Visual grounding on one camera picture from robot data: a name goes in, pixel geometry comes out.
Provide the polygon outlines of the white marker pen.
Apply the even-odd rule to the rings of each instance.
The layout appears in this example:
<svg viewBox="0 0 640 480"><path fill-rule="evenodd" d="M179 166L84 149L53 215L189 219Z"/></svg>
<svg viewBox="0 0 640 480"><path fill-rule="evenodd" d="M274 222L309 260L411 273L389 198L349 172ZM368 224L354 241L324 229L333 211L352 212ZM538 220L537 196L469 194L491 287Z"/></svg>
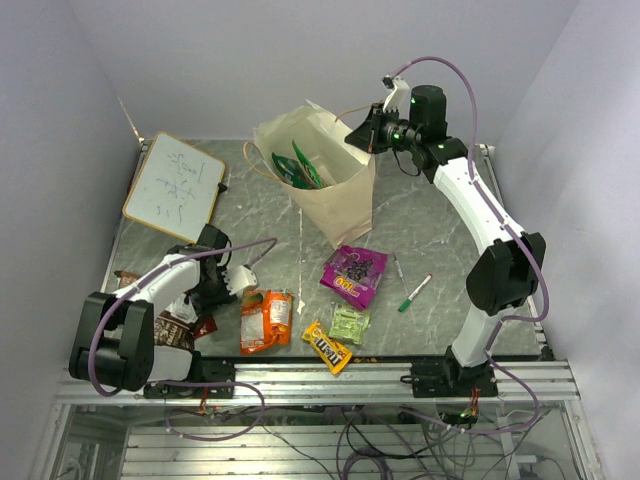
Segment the white marker pen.
<svg viewBox="0 0 640 480"><path fill-rule="evenodd" d="M399 312L405 312L414 299L419 295L419 293L428 285L428 283L432 280L433 275L429 273L423 281L407 296L407 298L402 302L402 304L398 307Z"/></svg>

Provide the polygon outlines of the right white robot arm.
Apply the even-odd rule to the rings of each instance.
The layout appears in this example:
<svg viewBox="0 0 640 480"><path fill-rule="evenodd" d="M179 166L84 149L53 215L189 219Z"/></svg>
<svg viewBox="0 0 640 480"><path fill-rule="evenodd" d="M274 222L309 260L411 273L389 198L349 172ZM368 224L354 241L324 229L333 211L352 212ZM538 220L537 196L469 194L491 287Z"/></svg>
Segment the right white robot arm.
<svg viewBox="0 0 640 480"><path fill-rule="evenodd" d="M459 396L475 385L473 368L486 363L499 322L537 290L535 270L546 242L511 219L469 159L471 149L448 134L447 99L441 88L411 88L399 76L383 83L388 96L371 106L346 143L370 154L410 153L417 171L456 209L479 253L466 278L471 307L450 347L455 362L440 373L442 387Z"/></svg>

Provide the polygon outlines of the orange snack bag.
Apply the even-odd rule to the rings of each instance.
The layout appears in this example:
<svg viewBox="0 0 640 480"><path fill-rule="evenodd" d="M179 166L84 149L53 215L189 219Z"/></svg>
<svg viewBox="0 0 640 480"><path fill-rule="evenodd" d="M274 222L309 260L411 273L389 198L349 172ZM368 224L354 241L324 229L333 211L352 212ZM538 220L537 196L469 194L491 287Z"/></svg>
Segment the orange snack bag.
<svg viewBox="0 0 640 480"><path fill-rule="evenodd" d="M254 289L243 293L240 320L243 355L290 344L293 300L288 289Z"/></svg>

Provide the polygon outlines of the red snack packet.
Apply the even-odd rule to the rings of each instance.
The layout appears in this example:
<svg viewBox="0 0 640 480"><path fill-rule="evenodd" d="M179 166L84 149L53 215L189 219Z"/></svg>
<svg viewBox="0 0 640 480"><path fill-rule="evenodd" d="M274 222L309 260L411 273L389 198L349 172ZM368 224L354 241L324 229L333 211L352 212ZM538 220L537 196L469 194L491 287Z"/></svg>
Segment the red snack packet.
<svg viewBox="0 0 640 480"><path fill-rule="evenodd" d="M198 318L192 327L192 334L195 340L215 333L218 330L215 318L206 315Z"/></svg>

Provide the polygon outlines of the green Chuba cassava chips bag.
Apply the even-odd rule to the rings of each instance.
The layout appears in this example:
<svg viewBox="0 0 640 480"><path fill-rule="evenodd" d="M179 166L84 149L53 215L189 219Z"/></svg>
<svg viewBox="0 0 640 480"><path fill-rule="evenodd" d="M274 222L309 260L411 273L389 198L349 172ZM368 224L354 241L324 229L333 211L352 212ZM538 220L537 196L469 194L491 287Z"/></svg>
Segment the green Chuba cassava chips bag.
<svg viewBox="0 0 640 480"><path fill-rule="evenodd" d="M307 159L307 157L300 150L295 141L292 141L292 147L296 154L297 160L301 165L302 171L307 179L311 189L319 190L329 186L329 184L318 173L313 164Z"/></svg>

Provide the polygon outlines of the dark green crisps bag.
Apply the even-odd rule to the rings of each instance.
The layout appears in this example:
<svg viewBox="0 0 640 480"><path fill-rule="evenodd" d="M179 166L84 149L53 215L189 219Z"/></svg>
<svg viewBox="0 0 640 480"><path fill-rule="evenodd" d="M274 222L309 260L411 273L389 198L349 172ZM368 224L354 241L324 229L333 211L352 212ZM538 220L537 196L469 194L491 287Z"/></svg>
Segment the dark green crisps bag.
<svg viewBox="0 0 640 480"><path fill-rule="evenodd" d="M291 186L299 188L301 185L301 177L299 174L298 164L293 159L277 155L275 153L271 154L271 158L276 170L282 178Z"/></svg>

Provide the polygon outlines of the aluminium rail frame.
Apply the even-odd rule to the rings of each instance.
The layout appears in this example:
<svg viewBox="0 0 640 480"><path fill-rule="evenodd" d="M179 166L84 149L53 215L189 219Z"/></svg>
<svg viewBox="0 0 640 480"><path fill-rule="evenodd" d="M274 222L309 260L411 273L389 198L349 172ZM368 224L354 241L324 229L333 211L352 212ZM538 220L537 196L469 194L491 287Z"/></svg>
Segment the aluminium rail frame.
<svg viewBox="0 0 640 480"><path fill-rule="evenodd" d="M604 472L573 372L546 349L539 325L512 323L495 345L498 395L483 397L464 433L429 418L464 409L468 397L415 398L400 382L414 362L441 356L458 335L470 302L465 278L475 243L446 197L413 175L406 153L375 159L373 228L359 244L389 254L371 326L345 370L331 374L301 338L328 321L337 296L320 282L332 248L275 183L250 165L238 140L197 142L226 165L227 191L213 221L236 246L232 261L253 261L260 284L293 293L287 346L239 351L240 307L215 314L217 332L197 341L204 357L235 365L230 399L145 399L142 392L99 396L64 376L38 479L375 479L379 449L397 479L600 479ZM432 280L405 312L409 294Z"/></svg>

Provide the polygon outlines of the brown snack bag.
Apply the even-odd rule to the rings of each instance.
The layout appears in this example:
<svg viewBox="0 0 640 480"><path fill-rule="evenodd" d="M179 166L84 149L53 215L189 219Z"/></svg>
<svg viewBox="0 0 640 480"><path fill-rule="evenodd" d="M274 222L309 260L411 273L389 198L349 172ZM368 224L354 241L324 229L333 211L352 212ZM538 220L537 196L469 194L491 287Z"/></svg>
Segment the brown snack bag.
<svg viewBox="0 0 640 480"><path fill-rule="evenodd" d="M192 303L185 294L181 294L154 320L154 345L193 351L196 320Z"/></svg>

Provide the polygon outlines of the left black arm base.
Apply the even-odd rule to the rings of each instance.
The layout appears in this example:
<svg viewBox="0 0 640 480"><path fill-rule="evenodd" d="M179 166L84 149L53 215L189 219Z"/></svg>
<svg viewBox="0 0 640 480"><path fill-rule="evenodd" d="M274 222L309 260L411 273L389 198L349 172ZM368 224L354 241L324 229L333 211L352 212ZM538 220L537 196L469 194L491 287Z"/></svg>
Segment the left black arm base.
<svg viewBox="0 0 640 480"><path fill-rule="evenodd" d="M234 387L230 385L235 380L235 365L228 360L214 357L201 357L195 360L185 379L188 386L147 384L143 388L145 399L194 399L201 398L205 393L213 399L230 399Z"/></svg>

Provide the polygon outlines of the grey ballpoint pen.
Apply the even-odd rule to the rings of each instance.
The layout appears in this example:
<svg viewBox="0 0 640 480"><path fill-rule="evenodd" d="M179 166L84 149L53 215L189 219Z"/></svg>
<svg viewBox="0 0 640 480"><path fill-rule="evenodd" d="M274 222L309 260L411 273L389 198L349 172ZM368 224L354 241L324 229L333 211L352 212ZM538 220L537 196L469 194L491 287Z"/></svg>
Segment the grey ballpoint pen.
<svg viewBox="0 0 640 480"><path fill-rule="evenodd" d="M397 255L396 255L396 253L395 253L395 252L393 252L393 254L392 254L392 255L393 255L394 265L395 265L395 267L396 267L396 271L397 271L398 276L399 276L399 278L400 278L400 281L401 281L401 283L402 283L402 286L403 286L404 292L405 292L405 294L408 296L408 295L409 295L409 291L408 291L408 287L407 287L407 284L406 284L406 279L405 279L405 276L404 276L404 272L403 272L402 266L401 266L401 264L400 264L400 261L399 261L399 259L398 259Z"/></svg>

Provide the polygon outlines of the yellow M&M's bag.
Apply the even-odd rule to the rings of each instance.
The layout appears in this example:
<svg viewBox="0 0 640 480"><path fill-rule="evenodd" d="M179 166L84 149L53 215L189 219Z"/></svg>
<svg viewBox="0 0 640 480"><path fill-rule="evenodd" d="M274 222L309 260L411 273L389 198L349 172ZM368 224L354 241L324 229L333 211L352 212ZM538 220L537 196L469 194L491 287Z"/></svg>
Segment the yellow M&M's bag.
<svg viewBox="0 0 640 480"><path fill-rule="evenodd" d="M314 320L304 330L301 338L314 349L333 375L341 373L352 358L352 351L332 339L319 320Z"/></svg>

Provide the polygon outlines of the light green snack packet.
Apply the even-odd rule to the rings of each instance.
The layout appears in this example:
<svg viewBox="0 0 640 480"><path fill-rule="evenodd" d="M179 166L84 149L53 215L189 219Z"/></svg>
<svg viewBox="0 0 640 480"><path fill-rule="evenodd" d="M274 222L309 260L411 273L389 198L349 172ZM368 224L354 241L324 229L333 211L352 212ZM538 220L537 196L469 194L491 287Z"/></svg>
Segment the light green snack packet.
<svg viewBox="0 0 640 480"><path fill-rule="evenodd" d="M342 343L362 345L370 324L370 312L359 311L349 304L336 303L333 307L329 337Z"/></svg>

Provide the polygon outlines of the purple snack bag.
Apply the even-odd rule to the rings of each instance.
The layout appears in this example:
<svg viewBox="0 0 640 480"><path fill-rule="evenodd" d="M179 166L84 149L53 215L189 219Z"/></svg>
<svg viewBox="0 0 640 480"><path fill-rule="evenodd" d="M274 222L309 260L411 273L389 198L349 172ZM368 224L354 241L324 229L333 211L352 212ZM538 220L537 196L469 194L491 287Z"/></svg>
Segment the purple snack bag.
<svg viewBox="0 0 640 480"><path fill-rule="evenodd" d="M385 253L343 245L325 262L320 284L364 310L376 295L387 261Z"/></svg>

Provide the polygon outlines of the yellow framed whiteboard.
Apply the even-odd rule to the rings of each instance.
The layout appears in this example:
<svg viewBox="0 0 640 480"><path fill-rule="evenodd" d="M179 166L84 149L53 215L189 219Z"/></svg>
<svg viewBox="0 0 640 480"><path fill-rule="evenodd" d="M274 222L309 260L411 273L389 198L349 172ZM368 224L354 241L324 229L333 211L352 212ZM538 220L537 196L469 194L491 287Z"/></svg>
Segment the yellow framed whiteboard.
<svg viewBox="0 0 640 480"><path fill-rule="evenodd" d="M195 241L213 215L226 165L158 133L124 203L123 215L184 241Z"/></svg>

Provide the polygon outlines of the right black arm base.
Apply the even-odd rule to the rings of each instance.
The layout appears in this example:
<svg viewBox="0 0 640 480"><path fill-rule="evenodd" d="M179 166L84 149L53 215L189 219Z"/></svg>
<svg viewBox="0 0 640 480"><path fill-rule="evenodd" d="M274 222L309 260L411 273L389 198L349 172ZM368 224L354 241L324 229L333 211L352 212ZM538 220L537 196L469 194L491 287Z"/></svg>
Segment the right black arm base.
<svg viewBox="0 0 640 480"><path fill-rule="evenodd" d="M463 367L447 348L442 356L430 356L414 362L400 382L412 388L415 398L496 397L498 387L494 370L488 361L474 367Z"/></svg>

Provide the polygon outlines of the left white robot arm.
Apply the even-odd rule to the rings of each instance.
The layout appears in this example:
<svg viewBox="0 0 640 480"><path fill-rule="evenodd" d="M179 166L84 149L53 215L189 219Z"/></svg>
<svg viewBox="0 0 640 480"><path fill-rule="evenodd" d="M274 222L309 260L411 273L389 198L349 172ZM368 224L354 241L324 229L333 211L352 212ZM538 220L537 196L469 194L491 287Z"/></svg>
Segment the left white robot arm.
<svg viewBox="0 0 640 480"><path fill-rule="evenodd" d="M194 338L221 305L237 294L225 279L228 236L205 225L193 244L171 248L160 264L127 287L85 300L69 373L109 397L168 380L182 397L203 387Z"/></svg>

